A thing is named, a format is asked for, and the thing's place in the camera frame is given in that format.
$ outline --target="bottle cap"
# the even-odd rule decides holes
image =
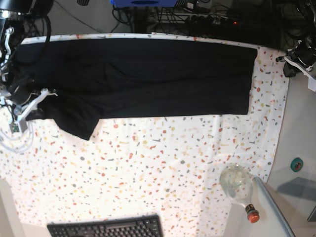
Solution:
[[[248,215],[248,220],[250,221],[250,223],[256,223],[257,221],[259,221],[260,216],[257,212],[252,212]]]

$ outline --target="black keyboard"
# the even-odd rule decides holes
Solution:
[[[52,237],[162,237],[158,216],[103,222],[50,224]]]

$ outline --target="table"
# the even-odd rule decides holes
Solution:
[[[281,129],[288,79],[283,52],[245,43],[165,34],[53,36],[52,40],[147,38],[226,43],[258,49],[246,116],[124,118],[99,122],[90,141],[33,122],[24,155],[0,150],[0,178],[24,223],[115,219],[157,213],[166,237],[221,236],[230,202],[218,183],[237,162],[266,181]],[[24,43],[42,42],[26,39]]]

